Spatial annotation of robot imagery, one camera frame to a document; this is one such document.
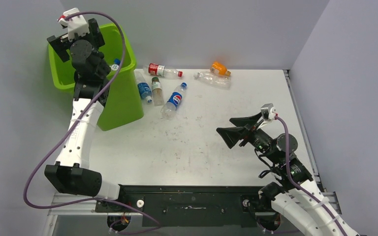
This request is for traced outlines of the large orange tea bottle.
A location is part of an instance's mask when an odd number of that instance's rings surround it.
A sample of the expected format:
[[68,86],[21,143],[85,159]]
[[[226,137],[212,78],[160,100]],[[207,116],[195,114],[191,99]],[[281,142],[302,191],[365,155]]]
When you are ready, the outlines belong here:
[[120,68],[120,67],[119,67],[118,64],[113,64],[113,65],[110,66],[110,69],[111,69],[111,71],[112,71],[113,73],[115,73],[116,71],[118,71],[119,68]]

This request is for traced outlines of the pepsi bottle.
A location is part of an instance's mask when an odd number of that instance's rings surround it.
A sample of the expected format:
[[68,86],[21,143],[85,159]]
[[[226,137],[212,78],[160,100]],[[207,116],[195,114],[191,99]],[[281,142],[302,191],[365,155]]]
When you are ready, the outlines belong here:
[[179,105],[185,97],[186,90],[186,83],[181,83],[175,88],[175,90],[172,92],[171,96],[161,109],[161,115],[163,118],[171,119],[175,116]]

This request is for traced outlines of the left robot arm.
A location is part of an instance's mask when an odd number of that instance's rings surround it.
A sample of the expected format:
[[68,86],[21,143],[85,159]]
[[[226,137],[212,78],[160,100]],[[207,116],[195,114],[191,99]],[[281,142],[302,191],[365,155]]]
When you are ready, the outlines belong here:
[[59,23],[67,34],[48,41],[60,59],[71,61],[74,68],[73,109],[61,152],[44,174],[60,193],[108,199],[109,207],[119,212],[127,205],[126,196],[120,194],[118,184],[90,170],[89,161],[95,128],[109,94],[106,85],[111,68],[99,51],[104,40],[95,19],[63,15]]

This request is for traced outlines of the blue label blue cap bottle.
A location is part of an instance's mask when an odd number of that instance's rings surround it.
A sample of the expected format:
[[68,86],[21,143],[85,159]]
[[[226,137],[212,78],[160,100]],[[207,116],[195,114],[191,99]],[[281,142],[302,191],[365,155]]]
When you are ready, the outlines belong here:
[[113,64],[114,65],[120,65],[121,61],[119,59],[114,59]]

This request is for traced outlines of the clear crushed bottle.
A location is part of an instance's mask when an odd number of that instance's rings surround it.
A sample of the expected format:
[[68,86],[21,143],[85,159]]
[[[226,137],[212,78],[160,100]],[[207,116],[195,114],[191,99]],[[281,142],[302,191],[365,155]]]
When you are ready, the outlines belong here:
[[198,80],[209,86],[220,88],[220,89],[230,89],[231,87],[231,78],[217,75],[210,71],[201,71],[195,72],[193,75],[195,80]]

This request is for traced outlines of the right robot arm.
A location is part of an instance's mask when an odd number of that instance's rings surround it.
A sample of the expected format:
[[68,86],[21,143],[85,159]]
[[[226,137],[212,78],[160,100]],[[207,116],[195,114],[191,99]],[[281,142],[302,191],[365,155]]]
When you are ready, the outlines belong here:
[[319,189],[313,174],[297,158],[297,141],[286,122],[274,115],[265,120],[262,114],[231,118],[233,127],[216,129],[229,148],[251,144],[258,159],[266,163],[275,182],[258,191],[264,210],[274,210],[306,236],[357,236],[353,229]]

